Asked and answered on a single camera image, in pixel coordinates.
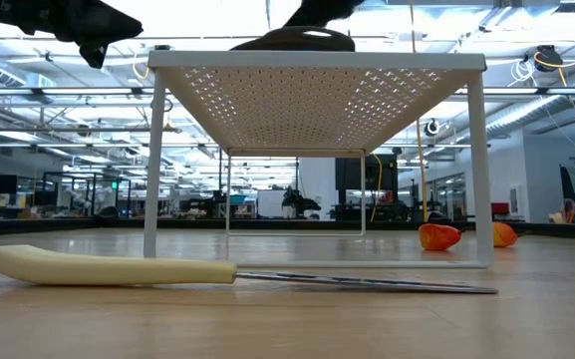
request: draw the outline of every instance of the orange object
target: orange object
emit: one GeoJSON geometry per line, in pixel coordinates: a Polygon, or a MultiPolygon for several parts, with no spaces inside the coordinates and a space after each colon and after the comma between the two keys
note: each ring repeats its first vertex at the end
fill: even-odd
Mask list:
{"type": "Polygon", "coordinates": [[[432,223],[421,225],[418,232],[420,244],[426,250],[447,250],[462,237],[462,233],[452,226],[432,223]]]}
{"type": "Polygon", "coordinates": [[[508,224],[493,223],[493,245],[496,247],[507,247],[515,244],[517,234],[508,224]]]}

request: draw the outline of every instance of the metal blade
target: metal blade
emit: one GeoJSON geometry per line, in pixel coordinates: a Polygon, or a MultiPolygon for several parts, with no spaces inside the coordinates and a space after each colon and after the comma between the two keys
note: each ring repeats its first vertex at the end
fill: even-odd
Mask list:
{"type": "Polygon", "coordinates": [[[237,278],[278,280],[300,283],[318,283],[332,285],[354,285],[371,288],[396,289],[404,291],[445,292],[445,293],[471,293],[471,294],[497,294],[497,289],[475,287],[469,285],[422,283],[400,280],[344,278],[331,276],[318,276],[306,274],[273,273],[273,272],[238,272],[237,278]]]}

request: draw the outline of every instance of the perforated tabletop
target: perforated tabletop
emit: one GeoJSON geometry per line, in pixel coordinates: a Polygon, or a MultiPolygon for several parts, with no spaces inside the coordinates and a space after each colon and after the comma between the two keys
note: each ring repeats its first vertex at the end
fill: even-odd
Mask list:
{"type": "Polygon", "coordinates": [[[485,70],[477,54],[154,51],[148,65],[229,154],[368,154],[485,70]]]}

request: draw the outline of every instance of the white metal frame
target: white metal frame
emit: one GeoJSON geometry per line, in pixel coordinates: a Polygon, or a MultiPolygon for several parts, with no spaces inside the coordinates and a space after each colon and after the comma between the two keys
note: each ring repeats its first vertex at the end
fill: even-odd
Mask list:
{"type": "MultiPolygon", "coordinates": [[[[488,153],[486,146],[484,94],[481,72],[484,66],[481,55],[456,55],[456,54],[324,54],[309,53],[307,56],[292,52],[281,52],[279,56],[271,52],[234,52],[227,53],[228,59],[214,53],[204,52],[161,52],[150,53],[149,66],[155,72],[154,99],[152,103],[152,119],[150,128],[150,154],[147,170],[147,196],[145,205],[145,230],[144,230],[144,256],[156,257],[156,221],[159,183],[159,163],[161,155],[161,139],[163,129],[163,112],[165,88],[169,87],[173,93],[178,91],[182,84],[174,83],[170,79],[177,77],[176,69],[181,66],[289,66],[289,67],[355,67],[357,63],[363,68],[383,67],[383,60],[389,57],[385,63],[396,64],[397,68],[409,69],[453,69],[474,71],[474,76],[466,77],[468,84],[468,109],[470,118],[472,169],[473,169],[473,192],[475,197],[475,224],[477,256],[475,260],[465,261],[285,261],[285,262],[242,262],[237,263],[247,267],[424,267],[424,268],[481,268],[492,263],[493,258],[493,229],[490,209],[490,188],[488,174],[488,153]]],[[[196,109],[197,103],[188,103],[196,109]]],[[[228,151],[230,161],[232,156],[245,154],[246,156],[278,156],[291,155],[300,157],[340,157],[338,154],[321,153],[319,150],[303,153],[303,149],[295,151],[271,151],[254,152],[253,149],[244,149],[240,152],[228,151]]],[[[363,149],[360,154],[362,170],[362,223],[361,233],[366,231],[365,211],[365,154],[363,149]]],[[[231,166],[228,166],[227,191],[230,193],[231,166]]],[[[226,226],[230,231],[230,207],[227,206],[226,226]]],[[[267,233],[237,233],[236,235],[267,235],[267,233]]]]}

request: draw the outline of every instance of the cream knife handle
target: cream knife handle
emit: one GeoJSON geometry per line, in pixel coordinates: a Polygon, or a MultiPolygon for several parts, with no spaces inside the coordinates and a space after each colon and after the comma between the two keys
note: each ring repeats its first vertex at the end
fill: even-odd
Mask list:
{"type": "Polygon", "coordinates": [[[236,265],[67,254],[32,245],[4,245],[0,246],[0,273],[30,283],[52,285],[231,284],[236,265]]]}

